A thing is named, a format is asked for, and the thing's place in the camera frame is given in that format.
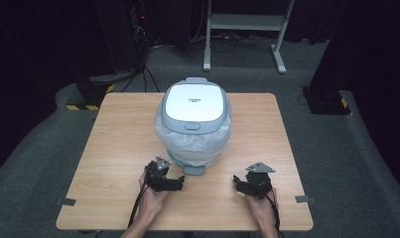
table surface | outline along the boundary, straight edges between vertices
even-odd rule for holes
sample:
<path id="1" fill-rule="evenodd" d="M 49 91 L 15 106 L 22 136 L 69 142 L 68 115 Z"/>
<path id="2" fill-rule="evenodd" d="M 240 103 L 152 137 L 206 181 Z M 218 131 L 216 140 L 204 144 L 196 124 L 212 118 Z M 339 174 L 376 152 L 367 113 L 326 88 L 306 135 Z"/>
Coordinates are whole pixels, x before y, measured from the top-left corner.
<path id="1" fill-rule="evenodd" d="M 63 205 L 60 229 L 124 230 L 139 192 L 138 179 L 156 155 L 171 160 L 159 141 L 155 113 L 163 93 L 106 95 L 67 193 L 74 206 Z M 186 176 L 172 192 L 151 230 L 258 230 L 233 175 L 246 180 L 246 167 L 262 162 L 276 187 L 281 230 L 310 230 L 304 195 L 277 100 L 270 93 L 228 93 L 232 131 L 227 149 L 204 175 Z M 167 177 L 183 168 L 173 163 Z"/>

gray carpet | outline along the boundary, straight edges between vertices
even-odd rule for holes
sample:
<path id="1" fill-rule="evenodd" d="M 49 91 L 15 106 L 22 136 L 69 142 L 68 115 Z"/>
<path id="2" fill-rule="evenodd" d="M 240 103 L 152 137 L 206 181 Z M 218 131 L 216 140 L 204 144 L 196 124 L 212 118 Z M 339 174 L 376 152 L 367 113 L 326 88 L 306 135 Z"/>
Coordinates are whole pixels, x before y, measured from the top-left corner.
<path id="1" fill-rule="evenodd" d="M 284 232 L 286 238 L 400 237 L 400 187 L 370 140 L 352 94 L 341 92 L 350 116 L 311 114 L 302 95 L 301 86 L 309 85 L 326 46 L 285 42 L 281 53 L 286 75 L 277 72 L 268 45 L 211 52 L 210 72 L 202 71 L 201 50 L 152 49 L 146 65 L 161 91 L 188 76 L 204 76 L 227 92 L 276 95 L 305 193 L 318 202 L 310 205 L 314 228 Z M 147 72 L 146 81 L 147 91 L 156 91 Z M 127 83 L 118 82 L 114 91 Z M 144 91 L 144 86 L 139 74 L 125 91 Z M 58 199 L 67 194 L 97 115 L 65 109 L 66 103 L 78 100 L 74 84 L 59 91 L 58 110 L 21 142 L 0 170 L 0 237 L 94 237 L 56 227 Z M 100 237 L 121 233 L 106 231 Z"/>

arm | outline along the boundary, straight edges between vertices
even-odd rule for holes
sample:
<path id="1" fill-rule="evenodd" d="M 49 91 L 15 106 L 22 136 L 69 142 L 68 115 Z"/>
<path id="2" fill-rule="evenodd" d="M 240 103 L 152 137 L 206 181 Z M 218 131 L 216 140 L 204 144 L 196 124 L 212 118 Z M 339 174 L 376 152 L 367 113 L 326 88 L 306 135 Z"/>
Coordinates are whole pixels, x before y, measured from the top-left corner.
<path id="1" fill-rule="evenodd" d="M 143 173 L 139 179 L 140 186 L 144 183 Z M 148 187 L 144 192 L 140 201 L 140 211 L 134 223 L 122 234 L 121 238 L 141 238 L 146 232 L 148 226 L 153 222 L 154 218 L 162 210 L 169 191 L 157 192 Z"/>
<path id="2" fill-rule="evenodd" d="M 275 192 L 274 187 L 267 194 L 274 202 L 275 195 L 272 194 L 273 191 Z M 252 216 L 262 232 L 262 236 L 264 238 L 278 238 L 275 227 L 275 214 L 270 201 L 265 197 L 258 200 L 256 197 L 247 194 L 245 194 L 245 197 L 251 209 Z"/>

dark background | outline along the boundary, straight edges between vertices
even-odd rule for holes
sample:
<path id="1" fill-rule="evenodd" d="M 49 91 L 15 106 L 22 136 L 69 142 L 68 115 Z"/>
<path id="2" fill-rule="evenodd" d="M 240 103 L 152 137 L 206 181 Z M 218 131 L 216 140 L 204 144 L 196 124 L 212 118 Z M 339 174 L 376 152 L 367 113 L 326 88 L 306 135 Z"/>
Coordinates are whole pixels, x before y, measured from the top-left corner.
<path id="1" fill-rule="evenodd" d="M 348 6 L 347 2 L 296 1 L 285 40 L 309 39 L 311 44 L 331 40 L 317 70 L 321 76 L 312 86 L 353 93 L 372 140 L 400 183 L 400 1 L 355 0 Z M 189 49 L 201 22 L 202 1 L 142 3 L 0 1 L 0 167 L 20 141 L 56 110 L 59 89 L 82 77 L 142 64 L 125 22 L 131 6 L 136 6 L 138 24 L 150 40 Z M 213 1 L 213 5 L 215 12 L 282 14 L 285 1 L 256 0 L 246 5 Z M 204 29 L 205 19 L 200 36 Z"/>

person's right hand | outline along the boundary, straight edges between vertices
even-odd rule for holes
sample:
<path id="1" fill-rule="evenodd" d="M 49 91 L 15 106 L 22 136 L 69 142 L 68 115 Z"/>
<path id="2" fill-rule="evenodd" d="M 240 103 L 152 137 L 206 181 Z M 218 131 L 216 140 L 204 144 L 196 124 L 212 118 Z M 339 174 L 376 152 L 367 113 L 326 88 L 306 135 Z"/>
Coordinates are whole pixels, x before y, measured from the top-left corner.
<path id="1" fill-rule="evenodd" d="M 268 197 L 278 207 L 276 197 L 276 189 L 273 189 L 267 193 Z M 275 211 L 272 207 L 271 202 L 266 198 L 258 199 L 257 197 L 245 194 L 246 200 L 248 201 L 251 213 L 259 228 L 261 229 L 264 238 L 277 238 L 277 229 L 275 227 L 276 218 Z"/>

